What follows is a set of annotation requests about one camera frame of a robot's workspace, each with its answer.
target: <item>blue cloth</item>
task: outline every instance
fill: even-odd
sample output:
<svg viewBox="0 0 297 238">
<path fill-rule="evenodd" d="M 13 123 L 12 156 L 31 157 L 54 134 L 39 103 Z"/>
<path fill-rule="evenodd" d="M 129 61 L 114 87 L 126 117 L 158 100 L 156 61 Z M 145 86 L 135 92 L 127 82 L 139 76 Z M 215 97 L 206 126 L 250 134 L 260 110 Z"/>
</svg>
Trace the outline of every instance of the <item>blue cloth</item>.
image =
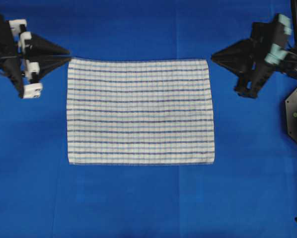
<svg viewBox="0 0 297 238">
<path fill-rule="evenodd" d="M 7 19 L 97 60 L 207 58 L 250 35 L 253 21 L 291 15 L 288 0 L 0 1 Z M 279 73 L 257 100 L 209 61 L 216 159 L 211 166 L 72 166 L 66 148 L 66 67 L 37 100 L 0 76 L 0 238 L 297 238 L 297 145 Z"/>
</svg>

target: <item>blue stripe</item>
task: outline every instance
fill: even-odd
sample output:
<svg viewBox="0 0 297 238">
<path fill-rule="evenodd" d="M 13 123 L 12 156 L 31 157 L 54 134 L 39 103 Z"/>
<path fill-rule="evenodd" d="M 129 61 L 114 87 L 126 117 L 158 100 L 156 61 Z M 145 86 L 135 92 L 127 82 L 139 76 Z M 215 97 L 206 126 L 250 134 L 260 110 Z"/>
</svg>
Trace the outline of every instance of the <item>blue stripe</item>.
<svg viewBox="0 0 297 238">
<path fill-rule="evenodd" d="M 200 73 L 187 73 L 187 74 L 169 74 L 169 75 L 103 75 L 103 74 L 91 74 L 91 73 L 72 73 L 68 72 L 69 75 L 77 75 L 77 76 L 93 76 L 93 77 L 101 77 L 101 78 L 160 78 L 160 77 L 197 77 L 201 76 Z"/>
<path fill-rule="evenodd" d="M 68 77 L 68 80 L 79 80 L 79 81 L 91 81 L 91 82 L 107 82 L 107 83 L 156 83 L 156 82 L 192 82 L 192 81 L 206 81 L 209 78 L 199 79 L 163 79 L 163 80 L 104 80 L 104 79 L 86 79 L 86 78 L 75 78 Z"/>
<path fill-rule="evenodd" d="M 161 110 L 161 111 L 110 111 L 110 110 L 92 110 L 92 109 L 67 109 L 67 111 L 99 112 L 99 113 L 170 113 L 170 112 L 209 112 L 213 109 L 183 109 L 183 110 Z"/>
<path fill-rule="evenodd" d="M 97 147 L 97 146 L 70 146 L 73 149 L 109 149 L 109 150 L 125 150 L 126 147 Z M 178 149 L 210 149 L 210 146 L 172 146 L 172 147 L 127 147 L 128 150 L 178 150 Z"/>
<path fill-rule="evenodd" d="M 165 127 L 169 127 L 169 128 L 190 128 L 190 127 L 213 127 L 213 124 L 202 124 L 202 125 L 168 125 L 168 126 L 145 126 L 145 125 L 141 125 L 141 126 L 113 126 L 113 125 L 97 125 L 97 124 L 93 124 L 93 125 L 77 125 L 77 124 L 69 124 L 68 123 L 68 127 L 91 127 L 91 128 L 120 128 L 120 129 L 136 129 L 136 128 L 155 128 L 155 129 L 165 129 Z"/>
<path fill-rule="evenodd" d="M 85 72 L 99 72 L 99 73 L 158 73 L 158 72 L 196 72 L 196 71 L 206 71 L 207 68 L 195 68 L 195 69 L 166 69 L 166 70 L 145 70 L 145 71 L 114 71 L 114 70 L 99 70 L 99 69 L 84 69 L 84 68 L 73 68 Z"/>
<path fill-rule="evenodd" d="M 170 118 L 170 117 L 176 117 L 176 118 L 192 118 L 192 117 L 212 117 L 213 114 L 203 114 L 203 113 L 199 113 L 199 114 L 191 114 L 191 115 L 186 115 L 186 114 L 179 114 L 179 115 L 136 115 L 136 116 L 114 116 L 114 115 L 98 115 L 98 114 L 68 114 L 68 117 L 72 116 L 75 118 L 78 117 L 91 117 L 91 118 Z"/>
<path fill-rule="evenodd" d="M 144 65 L 143 63 L 139 63 L 139 65 L 136 66 L 131 66 L 131 65 L 113 65 L 111 64 L 112 62 L 110 62 L 110 65 L 105 65 L 105 64 L 86 64 L 86 63 L 74 63 L 74 62 L 70 62 L 70 65 L 83 65 L 83 66 L 91 66 L 91 67 L 96 67 L 96 68 L 156 68 L 156 67 L 162 67 L 162 68 L 166 68 L 166 67 L 188 67 L 188 66 L 196 66 L 197 64 L 160 64 L 160 61 L 157 62 L 157 64 L 155 65 Z M 204 66 L 207 67 L 206 62 L 202 63 L 202 65 L 199 64 L 199 66 Z"/>
<path fill-rule="evenodd" d="M 103 103 L 166 103 L 166 102 L 204 102 L 210 101 L 211 98 L 201 98 L 201 99 L 169 99 L 169 100 L 137 100 L 137 101 L 110 101 L 110 100 L 94 100 L 94 99 L 75 99 L 67 98 L 69 101 L 79 101 L 79 102 L 103 102 Z"/>
<path fill-rule="evenodd" d="M 213 140 L 193 140 L 193 141 L 162 141 L 162 142 L 118 142 L 118 141 L 92 141 L 92 140 L 68 140 L 68 143 L 93 143 L 93 144 L 192 144 L 192 143 L 213 143 Z"/>
<path fill-rule="evenodd" d="M 194 121 L 214 121 L 213 119 L 195 119 L 195 120 L 87 120 L 87 119 L 68 119 L 67 121 L 85 121 L 85 122 L 104 122 L 104 123 L 171 123 L 171 122 L 194 122 Z"/>
<path fill-rule="evenodd" d="M 75 139 L 75 138 L 98 138 L 98 139 L 120 139 L 120 140 L 136 140 L 136 141 L 142 141 L 142 140 L 160 140 L 160 139 L 177 139 L 178 135 L 175 136 L 146 136 L 146 137 L 132 137 L 130 135 L 129 137 L 123 137 L 123 136 L 106 136 L 106 135 L 81 135 L 81 134 L 75 134 L 75 135 L 68 135 L 68 139 Z M 214 135 L 181 135 L 180 138 L 183 139 L 212 139 Z"/>
<path fill-rule="evenodd" d="M 110 131 L 110 130 L 67 130 L 67 132 L 90 132 L 110 134 L 167 134 L 167 133 L 189 133 L 189 132 L 214 132 L 214 130 L 164 130 L 164 131 Z"/>
<path fill-rule="evenodd" d="M 112 97 L 116 97 L 116 98 L 144 98 L 144 97 L 201 97 L 201 96 L 211 96 L 211 92 L 209 91 L 208 93 L 201 93 L 201 94 L 172 94 L 172 95 L 100 95 L 100 94 L 89 94 L 89 93 L 67 93 L 67 95 L 70 96 L 85 96 L 85 97 L 102 97 L 102 98 L 112 98 Z"/>
<path fill-rule="evenodd" d="M 153 88 L 153 87 L 158 87 L 158 88 L 173 88 L 173 87 L 203 87 L 206 83 L 197 83 L 197 84 L 170 84 L 170 85 L 136 85 L 136 86 L 111 86 L 111 85 L 97 85 L 97 84 L 87 84 L 87 83 L 69 83 L 68 82 L 68 87 L 76 87 L 76 86 L 86 86 L 86 87 L 95 87 L 95 88 Z"/>
<path fill-rule="evenodd" d="M 171 104 L 171 105 L 167 105 L 164 107 L 168 107 L 168 108 L 173 108 L 173 107 L 178 107 L 178 108 L 182 108 L 182 107 L 204 107 L 204 106 L 212 106 L 213 103 L 197 103 L 197 104 Z M 87 104 L 77 104 L 77 103 L 69 103 L 67 102 L 67 107 L 106 107 L 106 108 L 138 108 L 139 105 L 127 105 L 127 106 L 122 106 L 122 105 L 87 105 Z M 155 106 L 152 105 L 141 105 L 141 108 L 156 108 Z"/>
<path fill-rule="evenodd" d="M 87 160 L 87 159 L 97 159 L 99 160 L 99 158 L 96 157 L 82 157 L 82 160 Z M 118 160 L 119 158 L 114 158 L 114 157 L 110 157 L 110 158 L 106 158 L 106 160 Z M 191 159 L 197 159 L 196 157 L 188 157 L 188 158 L 176 158 L 176 159 L 172 159 L 172 158 L 167 158 L 168 160 L 191 160 Z M 74 159 L 74 161 L 70 161 L 69 160 L 69 164 L 71 165 L 80 165 L 80 166 L 89 166 L 89 165 L 99 165 L 99 166 L 182 166 L 182 165 L 211 165 L 213 164 L 212 161 L 207 161 L 207 160 L 213 160 L 214 157 L 202 157 L 202 158 L 198 158 L 199 162 L 178 162 L 178 163 L 145 163 L 145 162 L 140 162 L 140 163 L 122 163 L 122 162 L 77 162 L 76 159 Z"/>
<path fill-rule="evenodd" d="M 192 154 L 213 154 L 214 151 L 191 151 L 191 152 L 157 152 L 157 153 L 150 153 L 150 152 L 79 152 L 79 151 L 68 151 L 68 154 L 96 154 L 96 155 L 192 155 Z"/>
<path fill-rule="evenodd" d="M 163 62 L 201 62 L 206 61 L 201 58 L 190 58 L 190 59 L 149 59 L 149 60 L 98 60 L 98 59 L 85 59 L 82 57 L 74 57 L 74 60 L 90 61 L 95 63 L 163 63 Z"/>
<path fill-rule="evenodd" d="M 210 90 L 210 88 L 201 88 L 201 89 L 169 89 L 169 90 L 128 90 L 128 91 L 68 88 L 68 90 L 91 91 L 91 92 L 106 92 L 106 93 L 159 93 L 159 92 L 200 92 L 200 91 Z"/>
</svg>

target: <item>towel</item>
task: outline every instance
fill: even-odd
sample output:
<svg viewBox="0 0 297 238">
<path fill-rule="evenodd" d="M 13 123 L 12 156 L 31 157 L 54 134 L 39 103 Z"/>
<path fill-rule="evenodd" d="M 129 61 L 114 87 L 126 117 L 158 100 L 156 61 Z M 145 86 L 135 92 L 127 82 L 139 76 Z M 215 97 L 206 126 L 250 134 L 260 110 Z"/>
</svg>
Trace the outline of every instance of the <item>towel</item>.
<svg viewBox="0 0 297 238">
<path fill-rule="evenodd" d="M 211 164 L 213 115 L 204 59 L 69 63 L 70 164 Z"/>
</svg>

